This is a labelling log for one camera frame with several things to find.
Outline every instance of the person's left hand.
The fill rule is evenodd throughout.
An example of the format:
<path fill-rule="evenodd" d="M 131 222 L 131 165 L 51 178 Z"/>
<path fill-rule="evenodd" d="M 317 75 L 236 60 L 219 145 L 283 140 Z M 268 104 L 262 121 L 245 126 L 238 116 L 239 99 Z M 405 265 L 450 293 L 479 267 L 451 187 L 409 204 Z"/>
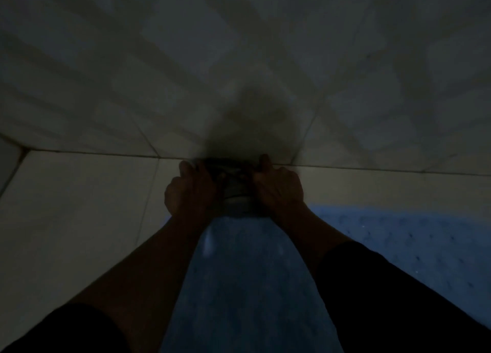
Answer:
<path fill-rule="evenodd" d="M 169 213 L 172 216 L 184 212 L 212 217 L 212 206 L 221 196 L 224 177 L 220 176 L 217 183 L 213 182 L 202 161 L 198 161 L 194 169 L 183 160 L 179 171 L 181 176 L 174 177 L 165 190 L 165 206 Z"/>

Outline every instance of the black sleeve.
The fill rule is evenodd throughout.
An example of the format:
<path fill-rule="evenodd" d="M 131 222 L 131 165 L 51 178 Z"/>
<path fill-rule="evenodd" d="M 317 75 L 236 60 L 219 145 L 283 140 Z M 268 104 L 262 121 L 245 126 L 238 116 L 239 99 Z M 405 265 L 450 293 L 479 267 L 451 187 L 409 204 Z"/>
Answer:
<path fill-rule="evenodd" d="M 19 340 L 3 350 L 16 352 L 130 352 L 123 333 L 100 310 L 67 304 L 50 313 Z"/>
<path fill-rule="evenodd" d="M 345 353 L 491 351 L 491 331 L 357 242 L 328 252 L 315 278 Z"/>

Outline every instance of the hand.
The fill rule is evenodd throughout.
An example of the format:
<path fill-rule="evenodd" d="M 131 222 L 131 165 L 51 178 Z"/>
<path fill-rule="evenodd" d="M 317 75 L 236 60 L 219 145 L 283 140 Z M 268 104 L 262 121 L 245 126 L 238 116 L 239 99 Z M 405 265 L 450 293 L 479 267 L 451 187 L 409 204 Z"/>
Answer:
<path fill-rule="evenodd" d="M 274 169 L 266 154 L 259 158 L 260 171 L 246 170 L 257 199 L 275 218 L 285 209 L 304 205 L 304 190 L 298 175 L 281 167 Z"/>
<path fill-rule="evenodd" d="M 165 206 L 169 213 L 172 216 L 181 212 L 212 216 L 212 206 L 221 194 L 223 176 L 217 183 L 213 182 L 202 161 L 198 161 L 194 169 L 183 160 L 179 171 L 181 176 L 174 177 L 165 190 Z"/>

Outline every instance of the person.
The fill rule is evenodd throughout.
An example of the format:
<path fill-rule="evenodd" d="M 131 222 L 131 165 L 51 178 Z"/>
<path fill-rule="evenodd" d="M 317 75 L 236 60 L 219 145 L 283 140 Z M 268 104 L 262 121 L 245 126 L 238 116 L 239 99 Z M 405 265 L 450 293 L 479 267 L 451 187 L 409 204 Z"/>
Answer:
<path fill-rule="evenodd" d="M 223 179 L 203 162 L 179 165 L 165 191 L 165 226 L 4 352 L 155 352 L 169 325 Z M 328 225 L 304 203 L 298 175 L 267 155 L 250 183 L 310 271 L 345 353 L 446 349 L 489 351 L 491 333 L 381 255 Z"/>

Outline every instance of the textured mat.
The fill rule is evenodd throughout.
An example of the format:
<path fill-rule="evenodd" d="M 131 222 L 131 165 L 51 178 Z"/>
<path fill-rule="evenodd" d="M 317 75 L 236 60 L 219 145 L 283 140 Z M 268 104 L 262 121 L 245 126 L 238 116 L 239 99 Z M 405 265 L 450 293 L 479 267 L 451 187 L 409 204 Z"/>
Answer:
<path fill-rule="evenodd" d="M 340 231 L 491 327 L 491 228 L 472 220 L 314 207 Z M 293 244 L 268 219 L 202 236 L 162 351 L 342 351 Z"/>

